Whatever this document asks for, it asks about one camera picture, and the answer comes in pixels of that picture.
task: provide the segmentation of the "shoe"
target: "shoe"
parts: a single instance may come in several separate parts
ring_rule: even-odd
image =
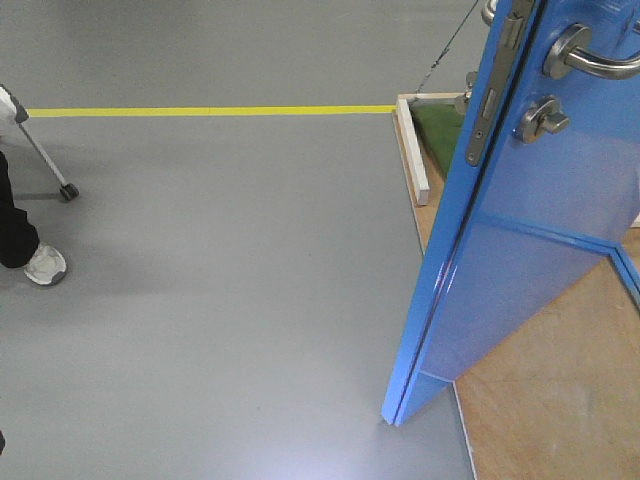
[[[67,274],[67,262],[51,245],[40,242],[36,253],[24,267],[29,280],[45,287],[55,285]]]

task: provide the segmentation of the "door handle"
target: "door handle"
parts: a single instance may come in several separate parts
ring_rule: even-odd
[[[634,25],[634,31],[637,29],[638,24]],[[640,52],[622,60],[604,57],[587,50],[591,36],[589,27],[580,23],[571,25],[549,50],[542,69],[544,74],[558,80],[576,68],[608,80],[625,80],[640,73]]]
[[[498,0],[487,0],[480,11],[480,15],[482,15],[482,20],[488,26],[491,26],[493,23],[493,17],[496,16],[496,8],[498,7]]]

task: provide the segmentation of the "black pants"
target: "black pants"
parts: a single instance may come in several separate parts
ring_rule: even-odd
[[[13,205],[8,169],[7,159],[0,152],[0,263],[17,268],[31,259],[40,239],[27,221],[27,212]]]

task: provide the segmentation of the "thumb turn lock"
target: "thumb turn lock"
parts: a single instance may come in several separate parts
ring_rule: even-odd
[[[516,138],[533,143],[545,133],[556,134],[569,126],[569,117],[562,113],[560,100],[549,95],[527,110],[516,129]]]

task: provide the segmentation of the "wooden board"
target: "wooden board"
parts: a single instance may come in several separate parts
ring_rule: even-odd
[[[442,195],[430,183],[429,205],[414,203],[423,248]],[[624,244],[640,265],[640,230]],[[478,480],[640,479],[640,315],[606,260],[456,392]]]

